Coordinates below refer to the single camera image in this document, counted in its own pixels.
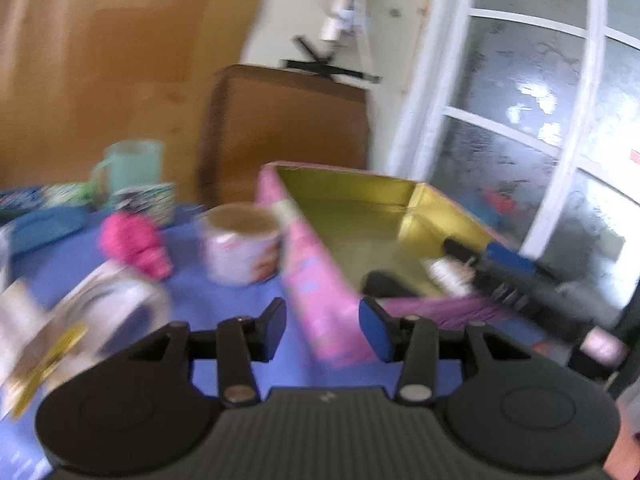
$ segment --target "open box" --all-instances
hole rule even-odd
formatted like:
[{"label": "open box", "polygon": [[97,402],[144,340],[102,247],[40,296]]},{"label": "open box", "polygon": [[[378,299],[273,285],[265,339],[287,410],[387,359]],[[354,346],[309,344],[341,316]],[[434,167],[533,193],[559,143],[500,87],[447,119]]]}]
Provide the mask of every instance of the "open box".
[{"label": "open box", "polygon": [[283,225],[281,274],[322,360],[348,365],[374,359],[358,323],[359,290],[372,270],[387,270],[424,295],[387,301],[395,316],[420,314],[436,322],[461,314],[468,314],[465,322],[504,317],[484,298],[445,298],[429,279],[420,260],[444,256],[446,237],[482,252],[494,236],[427,184],[274,162],[260,172],[257,201],[272,206]]}]

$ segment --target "chair backrest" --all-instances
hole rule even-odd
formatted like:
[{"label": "chair backrest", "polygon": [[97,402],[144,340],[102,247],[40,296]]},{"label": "chair backrest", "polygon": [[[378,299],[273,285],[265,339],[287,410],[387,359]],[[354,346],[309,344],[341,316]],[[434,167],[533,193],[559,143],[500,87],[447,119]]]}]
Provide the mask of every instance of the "chair backrest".
[{"label": "chair backrest", "polygon": [[276,160],[363,169],[366,91],[314,75],[233,65],[221,70],[198,168],[205,206],[254,199],[261,165]]}]

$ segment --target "white wall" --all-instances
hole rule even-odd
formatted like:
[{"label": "white wall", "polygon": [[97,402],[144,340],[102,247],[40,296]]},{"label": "white wall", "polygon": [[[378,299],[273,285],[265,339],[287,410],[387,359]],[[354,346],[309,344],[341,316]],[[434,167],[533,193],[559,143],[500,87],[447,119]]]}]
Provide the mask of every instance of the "white wall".
[{"label": "white wall", "polygon": [[[410,84],[418,34],[424,25],[428,0],[369,0],[370,40],[376,75],[382,82],[369,85],[372,105],[370,168],[383,171],[402,101]],[[327,47],[318,39],[328,0],[263,0],[254,30],[242,54],[242,62],[280,66],[281,59],[308,60],[291,41],[304,35],[316,49]],[[353,38],[338,52],[335,65],[360,70]],[[348,84],[358,80],[345,78]]]}]

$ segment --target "table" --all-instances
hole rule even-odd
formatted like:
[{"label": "table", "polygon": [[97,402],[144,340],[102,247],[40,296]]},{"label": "table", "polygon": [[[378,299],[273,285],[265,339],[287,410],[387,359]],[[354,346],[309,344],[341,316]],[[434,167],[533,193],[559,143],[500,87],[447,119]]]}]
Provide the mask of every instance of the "table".
[{"label": "table", "polygon": [[[182,208],[176,225],[166,229],[164,238],[174,264],[174,274],[166,281],[173,301],[172,319],[187,321],[192,330],[211,329],[231,316],[257,316],[276,296],[286,298],[278,277],[246,287],[216,285],[207,279],[198,257],[194,208]],[[91,215],[87,229],[40,250],[16,258],[14,278],[24,279],[41,304],[52,308],[86,275],[104,261],[96,246],[98,227],[106,213]],[[534,344],[544,334],[521,319],[496,325],[525,344]],[[142,333],[140,326],[129,327],[131,341]],[[254,364],[260,392],[266,396],[272,386],[364,386],[379,384],[391,392],[398,380],[400,364],[358,365],[331,369],[312,356],[292,308],[287,313],[287,329],[278,352],[268,364]],[[458,364],[442,361],[438,368],[437,392],[446,394],[461,380]],[[215,362],[196,362],[194,384],[204,393],[217,394]],[[33,431],[38,402],[18,422],[0,422],[0,478],[39,480],[50,471]]]}]

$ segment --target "pink yarn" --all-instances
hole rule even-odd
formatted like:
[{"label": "pink yarn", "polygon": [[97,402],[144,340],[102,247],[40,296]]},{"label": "pink yarn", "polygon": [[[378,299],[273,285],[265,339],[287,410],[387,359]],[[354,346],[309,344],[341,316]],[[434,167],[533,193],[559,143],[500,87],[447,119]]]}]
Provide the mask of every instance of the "pink yarn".
[{"label": "pink yarn", "polygon": [[98,246],[108,258],[135,267],[145,276],[163,280],[173,267],[152,219],[117,211],[100,229]]}]

